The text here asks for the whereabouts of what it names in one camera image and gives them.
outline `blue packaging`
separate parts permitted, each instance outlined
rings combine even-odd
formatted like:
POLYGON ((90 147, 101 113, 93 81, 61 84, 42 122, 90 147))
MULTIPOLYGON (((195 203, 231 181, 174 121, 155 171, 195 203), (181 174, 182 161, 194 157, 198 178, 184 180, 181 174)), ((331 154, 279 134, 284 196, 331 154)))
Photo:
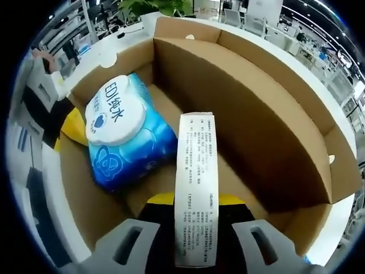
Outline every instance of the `blue packaging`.
POLYGON ((136 74, 108 81, 86 107, 86 137, 96 183, 114 191, 176 156, 177 138, 155 111, 136 74))

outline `cardboard box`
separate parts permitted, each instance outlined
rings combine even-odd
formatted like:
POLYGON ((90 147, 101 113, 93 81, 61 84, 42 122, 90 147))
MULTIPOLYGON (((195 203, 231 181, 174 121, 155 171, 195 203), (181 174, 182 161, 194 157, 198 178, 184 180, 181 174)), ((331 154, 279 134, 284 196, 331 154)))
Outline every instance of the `cardboard box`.
MULTIPOLYGON (((322 101, 255 44, 211 26, 159 18, 153 39, 120 53, 112 67, 91 71, 70 99, 84 113, 106 81, 132 72, 176 134, 183 112, 214 113, 220 193, 246 201, 256 219, 291 238, 299 255, 319 234, 331 204, 359 189, 354 155, 322 101), (331 165, 329 155, 335 155, 331 165)), ((150 197, 175 188, 174 161, 116 198, 93 182, 87 148, 61 135, 60 158, 72 214, 91 249, 150 197)))

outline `gray plastic bracket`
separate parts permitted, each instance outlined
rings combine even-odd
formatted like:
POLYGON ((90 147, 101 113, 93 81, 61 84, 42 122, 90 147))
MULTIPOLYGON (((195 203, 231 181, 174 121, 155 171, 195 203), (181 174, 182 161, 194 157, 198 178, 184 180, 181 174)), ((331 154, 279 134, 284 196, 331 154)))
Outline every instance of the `gray plastic bracket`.
POLYGON ((145 273, 148 254, 159 228, 156 223, 125 220, 96 243, 93 254, 80 268, 84 273, 145 273))
POLYGON ((295 253, 294 243, 266 220, 232 224, 244 253, 248 274, 326 274, 320 265, 310 265, 295 253), (274 261, 267 265, 254 234, 261 238, 274 261))

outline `yellow object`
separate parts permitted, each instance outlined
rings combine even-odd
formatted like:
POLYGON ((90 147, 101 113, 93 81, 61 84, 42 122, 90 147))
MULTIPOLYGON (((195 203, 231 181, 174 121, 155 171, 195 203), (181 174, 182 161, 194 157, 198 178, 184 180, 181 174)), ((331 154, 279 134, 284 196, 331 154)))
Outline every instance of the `yellow object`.
MULTIPOLYGON (((150 198, 147 203, 149 204, 173 204, 174 193, 161 193, 150 198)), ((230 204, 245 204, 244 201, 230 194, 219 194, 219 205, 228 206, 230 204)))
POLYGON ((81 113, 77 108, 74 108, 66 117, 61 131, 70 139, 88 146, 88 142, 85 134, 85 123, 82 119, 81 113))

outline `desk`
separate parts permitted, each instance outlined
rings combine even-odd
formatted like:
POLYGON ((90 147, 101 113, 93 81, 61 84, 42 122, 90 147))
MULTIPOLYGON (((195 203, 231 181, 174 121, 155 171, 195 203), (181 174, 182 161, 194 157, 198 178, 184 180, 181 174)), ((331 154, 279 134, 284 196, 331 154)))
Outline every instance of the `desk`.
MULTIPOLYGON (((316 92, 323 104, 332 114, 334 120, 343 132, 354 155, 356 156, 354 133, 352 131, 351 125, 349 124, 336 100, 325 88, 325 86, 293 56, 279 49, 270 42, 245 30, 203 19, 182 19, 211 25, 243 37, 263 48, 273 56, 279 58, 316 92)), ((124 29, 124 31, 129 32, 132 29, 136 30, 139 28, 141 28, 141 23, 128 27, 124 29)), ((116 35, 117 34, 112 34, 94 44, 92 49, 85 54, 83 60, 76 68, 74 73, 67 80, 65 80, 66 86, 70 90, 75 87, 76 84, 95 67, 99 65, 108 67, 114 64, 117 53, 150 38, 150 36, 148 36, 144 30, 127 34, 122 39, 117 39, 116 35)), ((71 257, 74 262, 80 262, 86 259, 91 254, 91 252, 85 245, 75 225, 70 207, 64 194, 59 154, 47 145, 43 145, 43 159, 47 159, 47 161, 43 161, 43 172, 47 197, 50 201, 50 204, 52 205, 52 219, 54 220, 55 226, 58 227, 58 232, 61 234, 60 238, 63 240, 65 249, 69 254, 72 255, 71 257)), ((325 265, 332 256, 344 232, 348 218, 350 217, 353 201, 354 195, 351 195, 333 205, 324 227, 307 253, 308 258, 312 263, 325 265)))

